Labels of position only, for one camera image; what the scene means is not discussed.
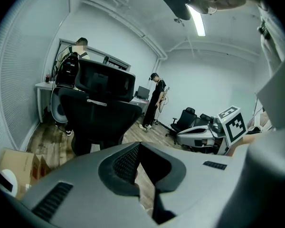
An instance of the ceiling light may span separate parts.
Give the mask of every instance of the ceiling light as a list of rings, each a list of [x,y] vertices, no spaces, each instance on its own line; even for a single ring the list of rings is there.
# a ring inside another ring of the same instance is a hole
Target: ceiling light
[[[193,7],[191,7],[190,5],[186,4],[187,8],[189,9],[190,13],[191,13],[191,16],[194,20],[194,23],[195,23],[195,27],[196,27],[196,30],[198,32],[198,35],[199,36],[205,36],[205,28],[204,28],[204,23],[203,23],[203,20],[201,18],[201,15],[200,13],[198,13],[197,11],[195,11],[193,9]]]

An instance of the cardboard box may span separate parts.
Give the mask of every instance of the cardboard box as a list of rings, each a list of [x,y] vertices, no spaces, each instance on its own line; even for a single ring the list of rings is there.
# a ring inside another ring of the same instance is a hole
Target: cardboard box
[[[39,159],[35,154],[4,149],[0,158],[0,170],[11,170],[17,179],[17,199],[38,180]]]
[[[51,171],[51,169],[49,168],[42,154],[36,154],[36,156],[39,160],[39,167],[38,167],[38,180],[39,180],[40,178],[47,175]]]

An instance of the monitor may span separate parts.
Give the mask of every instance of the monitor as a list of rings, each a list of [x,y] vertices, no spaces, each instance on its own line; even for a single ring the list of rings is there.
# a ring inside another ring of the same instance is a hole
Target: monitor
[[[147,100],[149,98],[150,89],[139,86],[136,97]]]

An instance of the black office chair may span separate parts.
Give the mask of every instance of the black office chair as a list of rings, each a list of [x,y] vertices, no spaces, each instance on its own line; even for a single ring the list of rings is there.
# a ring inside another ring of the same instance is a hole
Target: black office chair
[[[201,114],[198,118],[196,118],[193,127],[197,127],[197,126],[207,126],[208,123],[210,121],[210,117],[205,115],[205,114]]]
[[[187,107],[186,110],[183,110],[180,116],[180,119],[175,123],[177,118],[173,118],[173,123],[171,124],[171,128],[173,131],[170,131],[169,135],[174,137],[174,144],[176,144],[176,135],[188,128],[191,128],[196,120],[197,116],[195,114],[195,110],[193,108]]]
[[[119,145],[124,133],[135,123],[142,109],[129,103],[133,98],[135,76],[101,63],[81,59],[75,86],[83,92],[61,88],[59,98],[74,138],[76,155]]]

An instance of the floor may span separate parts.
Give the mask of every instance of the floor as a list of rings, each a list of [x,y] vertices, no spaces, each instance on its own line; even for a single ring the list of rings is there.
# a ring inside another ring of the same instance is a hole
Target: floor
[[[174,144],[174,140],[171,136],[168,135],[165,137],[168,131],[160,124],[153,125],[147,132],[143,131],[139,128],[139,124],[142,121],[143,118],[138,119],[125,133],[123,143],[136,141],[154,142],[167,147],[188,151],[188,149]],[[74,135],[72,134],[68,137],[66,133],[60,129],[55,127],[55,122],[51,114],[47,114],[44,118],[44,122],[41,123],[33,133],[27,148],[27,152],[42,154],[52,170],[75,157],[71,148]],[[98,150],[98,145],[92,147],[92,152]],[[154,186],[141,165],[139,165],[137,171],[138,176],[135,182],[140,188],[140,203],[147,210],[148,214],[151,215],[155,192]]]

